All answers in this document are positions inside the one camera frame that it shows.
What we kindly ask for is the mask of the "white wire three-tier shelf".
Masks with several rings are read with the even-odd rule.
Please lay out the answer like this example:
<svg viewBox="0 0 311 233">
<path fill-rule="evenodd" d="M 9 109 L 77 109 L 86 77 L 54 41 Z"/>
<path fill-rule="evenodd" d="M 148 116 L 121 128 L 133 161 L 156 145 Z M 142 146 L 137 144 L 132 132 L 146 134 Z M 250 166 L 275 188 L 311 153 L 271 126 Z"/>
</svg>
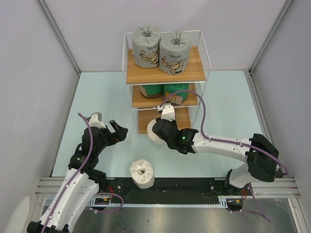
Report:
<svg viewBox="0 0 311 233">
<path fill-rule="evenodd" d="M 137 132 L 140 135 L 147 133 L 149 122 L 159 116 L 156 108 L 163 97 L 147 99 L 140 92 L 141 85 L 189 83 L 190 90 L 198 95 L 204 93 L 206 81 L 208 80 L 211 63 L 201 31 L 187 31 L 191 38 L 191 49 L 189 62 L 186 70 L 181 74 L 167 74 L 155 68 L 141 68 L 134 62 L 132 52 L 132 33 L 124 35 L 122 71 L 126 81 L 127 90 L 134 114 Z"/>
</svg>

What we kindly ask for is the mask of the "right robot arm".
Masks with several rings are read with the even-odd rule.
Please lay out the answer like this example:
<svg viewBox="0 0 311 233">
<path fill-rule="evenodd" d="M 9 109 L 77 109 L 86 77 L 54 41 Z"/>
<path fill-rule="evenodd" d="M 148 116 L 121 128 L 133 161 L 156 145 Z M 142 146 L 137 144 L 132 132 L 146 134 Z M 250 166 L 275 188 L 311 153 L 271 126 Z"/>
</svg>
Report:
<svg viewBox="0 0 311 233">
<path fill-rule="evenodd" d="M 179 130 L 176 121 L 153 119 L 147 134 L 155 143 L 166 143 L 168 148 L 181 154 L 212 153 L 242 162 L 238 168 L 228 171 L 226 184 L 243 188 L 255 180 L 271 183 L 275 180 L 277 159 L 275 146 L 262 134 L 251 138 L 206 138 L 197 129 Z"/>
</svg>

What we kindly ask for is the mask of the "green paper roll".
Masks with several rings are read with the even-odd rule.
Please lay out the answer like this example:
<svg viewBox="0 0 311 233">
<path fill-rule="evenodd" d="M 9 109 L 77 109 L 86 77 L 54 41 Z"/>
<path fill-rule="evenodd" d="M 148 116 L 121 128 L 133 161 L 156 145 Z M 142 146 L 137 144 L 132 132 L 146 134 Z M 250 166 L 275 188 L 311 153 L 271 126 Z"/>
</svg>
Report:
<svg viewBox="0 0 311 233">
<path fill-rule="evenodd" d="M 162 84 L 140 85 L 139 90 L 145 98 L 156 99 L 163 94 L 163 85 Z"/>
<path fill-rule="evenodd" d="M 163 98 L 167 99 L 166 102 L 180 105 L 187 99 L 188 92 L 177 92 L 181 90 L 188 90 L 189 86 L 189 83 L 164 84 Z"/>
</svg>

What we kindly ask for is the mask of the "plain white paper roll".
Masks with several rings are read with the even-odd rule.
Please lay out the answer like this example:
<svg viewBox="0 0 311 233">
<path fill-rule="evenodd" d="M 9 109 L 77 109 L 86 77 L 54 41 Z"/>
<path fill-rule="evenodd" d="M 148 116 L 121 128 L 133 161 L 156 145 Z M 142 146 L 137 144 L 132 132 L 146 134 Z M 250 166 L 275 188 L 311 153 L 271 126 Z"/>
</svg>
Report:
<svg viewBox="0 0 311 233">
<path fill-rule="evenodd" d="M 164 144 L 165 141 L 160 139 L 153 131 L 153 126 L 156 123 L 156 119 L 153 119 L 149 122 L 148 126 L 147 126 L 147 134 L 149 136 L 149 138 L 151 139 L 151 141 L 155 144 Z"/>
</svg>

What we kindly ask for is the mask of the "grey paper roll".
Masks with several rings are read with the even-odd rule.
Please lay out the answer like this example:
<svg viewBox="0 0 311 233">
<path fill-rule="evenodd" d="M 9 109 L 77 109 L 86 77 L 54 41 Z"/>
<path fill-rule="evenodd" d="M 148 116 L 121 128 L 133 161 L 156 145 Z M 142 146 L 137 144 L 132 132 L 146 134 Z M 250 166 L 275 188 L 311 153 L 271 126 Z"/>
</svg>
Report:
<svg viewBox="0 0 311 233">
<path fill-rule="evenodd" d="M 155 68 L 159 63 L 160 30 L 152 25 L 138 27 L 132 36 L 134 62 L 140 68 Z"/>
<path fill-rule="evenodd" d="M 187 68 L 191 38 L 185 31 L 172 31 L 161 36 L 159 68 L 169 75 L 178 75 Z"/>
</svg>

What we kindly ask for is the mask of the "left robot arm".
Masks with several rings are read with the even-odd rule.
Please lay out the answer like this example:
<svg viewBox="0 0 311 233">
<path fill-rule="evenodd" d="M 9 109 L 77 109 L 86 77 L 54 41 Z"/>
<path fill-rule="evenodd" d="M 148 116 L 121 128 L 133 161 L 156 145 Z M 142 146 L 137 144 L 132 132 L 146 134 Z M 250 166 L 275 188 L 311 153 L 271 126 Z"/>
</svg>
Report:
<svg viewBox="0 0 311 233">
<path fill-rule="evenodd" d="M 99 155 L 109 146 L 126 139 L 128 129 L 115 121 L 111 132 L 97 115 L 86 120 L 82 141 L 70 158 L 63 183 L 52 203 L 38 221 L 28 224 L 29 233 L 70 233 L 91 199 L 109 184 L 106 174 L 96 170 Z"/>
</svg>

